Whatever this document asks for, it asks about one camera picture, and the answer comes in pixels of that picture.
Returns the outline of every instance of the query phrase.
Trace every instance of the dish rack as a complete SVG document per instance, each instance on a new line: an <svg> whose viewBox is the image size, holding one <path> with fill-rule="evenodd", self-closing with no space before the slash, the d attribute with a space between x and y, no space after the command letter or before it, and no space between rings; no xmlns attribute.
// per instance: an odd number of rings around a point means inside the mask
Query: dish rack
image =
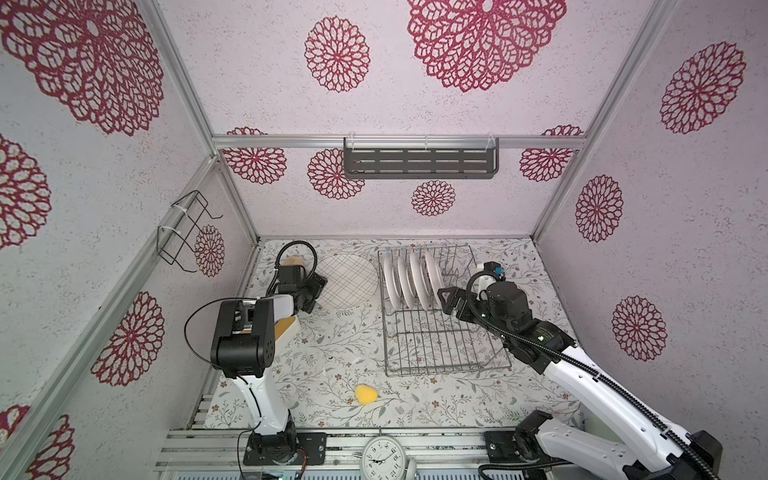
<svg viewBox="0 0 768 480"><path fill-rule="evenodd" d="M430 304L424 310L407 307L400 292L396 309L386 293L382 258L389 255L393 265L400 256L419 255L424 270L424 253L430 252L442 272L445 286L464 288L475 272L475 255L469 245L407 247L379 250L379 285L384 330L384 365L387 376L428 375L433 373L479 372L511 366L509 353L501 339L473 323L459 322L442 312L427 280Z"/></svg>

